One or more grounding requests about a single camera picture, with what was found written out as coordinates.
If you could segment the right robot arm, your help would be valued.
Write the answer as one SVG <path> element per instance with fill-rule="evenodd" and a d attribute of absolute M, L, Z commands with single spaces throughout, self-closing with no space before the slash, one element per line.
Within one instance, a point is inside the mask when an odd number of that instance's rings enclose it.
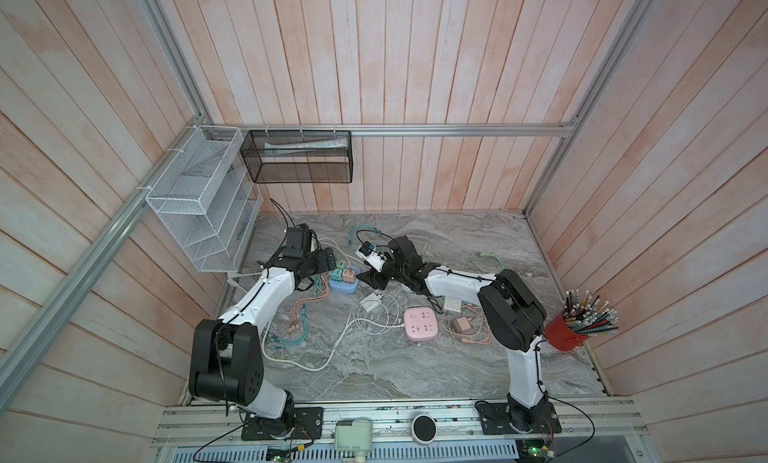
<path fill-rule="evenodd" d="M 535 429 L 548 404 L 537 348 L 543 341 L 547 314 L 517 273 L 467 273 L 426 262 L 405 236 L 391 239 L 383 251 L 361 241 L 356 255 L 368 267 L 358 279 L 376 290 L 396 281 L 418 295 L 451 297 L 478 305 L 492 337 L 506 349 L 508 425 L 521 433 Z"/>

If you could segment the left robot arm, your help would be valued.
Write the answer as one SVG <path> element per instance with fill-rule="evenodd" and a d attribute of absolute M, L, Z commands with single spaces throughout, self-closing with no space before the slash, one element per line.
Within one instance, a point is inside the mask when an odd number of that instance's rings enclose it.
<path fill-rule="evenodd" d="M 194 330 L 188 380 L 197 398 L 236 404 L 269 420 L 287 414 L 289 393 L 268 381 L 261 337 L 278 307 L 302 280 L 336 268 L 330 248 L 302 257 L 280 256 L 255 285 L 219 318 L 201 321 Z"/>

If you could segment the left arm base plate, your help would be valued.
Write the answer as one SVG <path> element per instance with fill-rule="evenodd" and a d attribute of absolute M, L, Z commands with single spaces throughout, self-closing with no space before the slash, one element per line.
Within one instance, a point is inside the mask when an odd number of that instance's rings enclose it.
<path fill-rule="evenodd" d="M 287 408 L 277 419 L 248 416 L 242 428 L 243 441 L 313 441 L 321 438 L 324 409 L 322 407 Z"/>

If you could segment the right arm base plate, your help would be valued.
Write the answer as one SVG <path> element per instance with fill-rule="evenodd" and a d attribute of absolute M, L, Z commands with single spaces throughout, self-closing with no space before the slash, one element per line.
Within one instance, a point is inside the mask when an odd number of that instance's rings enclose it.
<path fill-rule="evenodd" d="M 547 398 L 542 398 L 532 408 L 527 408 L 514 399 L 508 399 L 503 403 L 480 400 L 474 403 L 474 408 L 478 413 L 484 435 L 562 432 L 559 416 L 554 405 Z"/>

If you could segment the pink power strip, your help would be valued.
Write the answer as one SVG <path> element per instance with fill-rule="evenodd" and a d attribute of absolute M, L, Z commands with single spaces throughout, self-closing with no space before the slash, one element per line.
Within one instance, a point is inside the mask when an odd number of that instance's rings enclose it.
<path fill-rule="evenodd" d="M 430 307 L 408 308 L 403 314 L 403 325 L 411 342 L 433 341 L 439 333 L 436 313 Z"/>

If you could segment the beige charger plug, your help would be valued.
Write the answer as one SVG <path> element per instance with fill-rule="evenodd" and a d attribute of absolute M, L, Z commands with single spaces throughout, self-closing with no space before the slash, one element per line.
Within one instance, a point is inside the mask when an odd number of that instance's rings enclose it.
<path fill-rule="evenodd" d="M 451 329 L 460 335 L 467 335 L 472 330 L 471 319 L 468 317 L 457 317 L 451 321 Z"/>

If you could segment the white charger plug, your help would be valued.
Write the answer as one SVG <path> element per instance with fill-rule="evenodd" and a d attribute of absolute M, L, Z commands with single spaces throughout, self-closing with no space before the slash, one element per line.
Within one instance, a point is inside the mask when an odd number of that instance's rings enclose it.
<path fill-rule="evenodd" d="M 371 293 L 360 301 L 358 311 L 365 314 L 375 314 L 382 309 L 381 296 L 376 293 Z"/>

